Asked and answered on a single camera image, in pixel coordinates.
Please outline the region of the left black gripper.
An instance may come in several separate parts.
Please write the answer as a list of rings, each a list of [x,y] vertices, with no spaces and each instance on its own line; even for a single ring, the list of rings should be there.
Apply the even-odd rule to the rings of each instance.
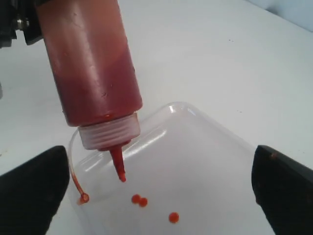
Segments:
[[[29,46],[43,38],[36,7],[44,0],[0,0],[0,47],[11,47],[22,31]]]

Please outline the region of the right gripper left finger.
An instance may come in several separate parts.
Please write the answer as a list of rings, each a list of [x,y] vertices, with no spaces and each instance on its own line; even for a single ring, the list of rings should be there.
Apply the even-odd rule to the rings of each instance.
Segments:
[[[45,235],[69,184],[64,146],[55,146],[0,177],[0,233]]]

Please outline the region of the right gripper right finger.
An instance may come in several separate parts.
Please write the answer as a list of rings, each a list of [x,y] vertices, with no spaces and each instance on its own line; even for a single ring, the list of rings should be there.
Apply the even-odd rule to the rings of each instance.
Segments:
[[[277,235],[313,233],[313,171],[283,153],[257,146],[251,171],[256,203]]]

